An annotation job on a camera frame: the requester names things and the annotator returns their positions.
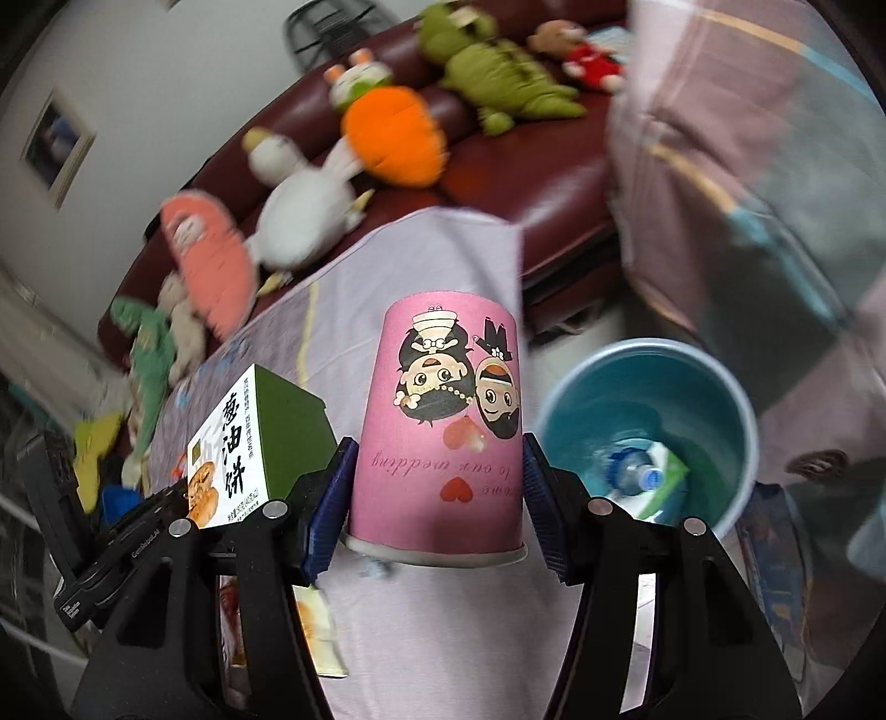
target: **plastic bottle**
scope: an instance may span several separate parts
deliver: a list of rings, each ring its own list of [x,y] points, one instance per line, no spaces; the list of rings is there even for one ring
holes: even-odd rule
[[[617,445],[595,453],[595,473],[625,495],[655,490],[664,479],[645,450]]]

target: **orange carrot plush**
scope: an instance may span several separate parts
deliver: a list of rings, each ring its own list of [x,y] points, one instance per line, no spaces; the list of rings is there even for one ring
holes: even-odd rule
[[[258,271],[225,207],[212,195],[186,190],[165,200],[160,221],[194,309],[219,340],[252,312]]]
[[[393,85],[391,68],[368,50],[358,50],[350,62],[349,69],[335,65],[324,75],[332,104],[344,114],[343,141],[363,169],[386,183],[435,184],[448,159],[446,137],[421,96]]]

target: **pink plush pillow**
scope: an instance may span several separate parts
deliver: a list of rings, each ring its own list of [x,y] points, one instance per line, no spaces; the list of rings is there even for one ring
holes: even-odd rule
[[[165,200],[160,221],[194,309],[227,340],[246,322],[259,288],[243,234],[219,200],[197,190]]]

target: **brown bear plush with red clothes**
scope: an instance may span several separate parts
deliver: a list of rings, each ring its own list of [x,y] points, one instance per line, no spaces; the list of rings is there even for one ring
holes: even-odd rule
[[[587,41],[587,31],[569,20],[543,22],[527,40],[529,49],[556,58],[563,71],[589,90],[618,92],[625,79],[621,65],[610,59],[604,48]]]

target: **bottle cap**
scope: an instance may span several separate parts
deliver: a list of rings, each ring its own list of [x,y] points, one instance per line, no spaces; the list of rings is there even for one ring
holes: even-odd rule
[[[662,484],[662,480],[664,476],[662,471],[657,467],[647,467],[640,473],[640,479],[637,484],[640,485],[640,489],[644,492],[648,490],[658,489],[658,486]]]

